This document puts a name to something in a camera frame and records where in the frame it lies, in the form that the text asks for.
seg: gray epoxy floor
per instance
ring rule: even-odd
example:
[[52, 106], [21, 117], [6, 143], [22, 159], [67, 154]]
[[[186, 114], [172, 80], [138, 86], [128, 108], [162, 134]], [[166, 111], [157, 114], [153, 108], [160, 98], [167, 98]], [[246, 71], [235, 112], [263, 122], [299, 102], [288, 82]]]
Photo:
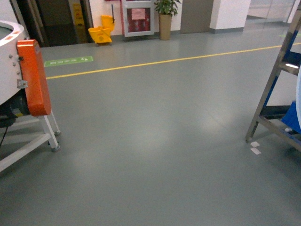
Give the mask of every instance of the gray epoxy floor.
[[[186, 34], [42, 52], [44, 60], [94, 58], [47, 67], [52, 77], [277, 46], [285, 31]], [[262, 154], [244, 140], [278, 52], [48, 80], [61, 151], [42, 145], [0, 173], [0, 225], [299, 226], [301, 154], [261, 126], [254, 140]], [[295, 82], [281, 75], [271, 104], [289, 105]]]

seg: door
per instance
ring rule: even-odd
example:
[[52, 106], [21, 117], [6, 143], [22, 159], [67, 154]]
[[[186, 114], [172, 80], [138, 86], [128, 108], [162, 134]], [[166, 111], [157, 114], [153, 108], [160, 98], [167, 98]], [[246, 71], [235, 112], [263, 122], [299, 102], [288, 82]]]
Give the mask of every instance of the door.
[[152, 35], [154, 0], [122, 0], [122, 31], [125, 37]]
[[288, 22], [296, 0], [252, 0], [250, 3], [247, 24], [262, 24], [269, 22]]
[[[41, 46], [62, 46], [92, 41], [86, 29], [91, 26], [88, 19], [91, 12], [83, 8], [86, 1], [73, 0], [72, 4], [69, 0], [16, 1], [30, 38], [36, 39]], [[82, 17], [83, 23], [76, 23], [76, 15]]]
[[214, 0], [182, 1], [182, 34], [210, 31], [213, 1]]

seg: mop bucket wringer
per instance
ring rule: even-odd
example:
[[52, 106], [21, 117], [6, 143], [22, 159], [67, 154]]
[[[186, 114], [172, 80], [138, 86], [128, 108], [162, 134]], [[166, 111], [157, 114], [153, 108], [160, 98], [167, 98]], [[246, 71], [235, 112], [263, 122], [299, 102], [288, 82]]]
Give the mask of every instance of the mop bucket wringer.
[[102, 26], [89, 28], [89, 34], [93, 41], [97, 43], [112, 42], [111, 31], [114, 30], [114, 18], [112, 16], [101, 16]]

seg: black cable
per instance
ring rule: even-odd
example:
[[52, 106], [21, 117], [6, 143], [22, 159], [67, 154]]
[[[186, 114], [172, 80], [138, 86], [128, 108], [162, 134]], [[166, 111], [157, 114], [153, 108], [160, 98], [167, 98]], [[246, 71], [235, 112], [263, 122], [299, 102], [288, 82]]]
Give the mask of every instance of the black cable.
[[0, 143], [0, 147], [1, 147], [2, 143], [3, 143], [4, 137], [5, 137], [6, 133], [7, 133], [7, 131], [8, 131], [8, 126], [6, 127], [6, 130], [5, 130], [4, 134], [3, 134], [3, 137], [2, 137], [2, 140], [1, 140], [1, 143]]

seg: white paper scrap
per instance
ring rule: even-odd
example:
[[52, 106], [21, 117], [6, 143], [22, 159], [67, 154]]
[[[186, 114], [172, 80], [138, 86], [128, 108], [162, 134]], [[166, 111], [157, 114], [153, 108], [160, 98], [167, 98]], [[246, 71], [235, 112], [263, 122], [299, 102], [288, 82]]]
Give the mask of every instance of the white paper scrap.
[[251, 143], [251, 145], [252, 145], [252, 147], [258, 147], [260, 144], [257, 143], [256, 141], [254, 141], [254, 142]]
[[261, 154], [261, 152], [256, 147], [251, 148], [251, 151], [255, 154]]
[[284, 131], [289, 133], [289, 132], [292, 132], [292, 129], [291, 128], [286, 128]]

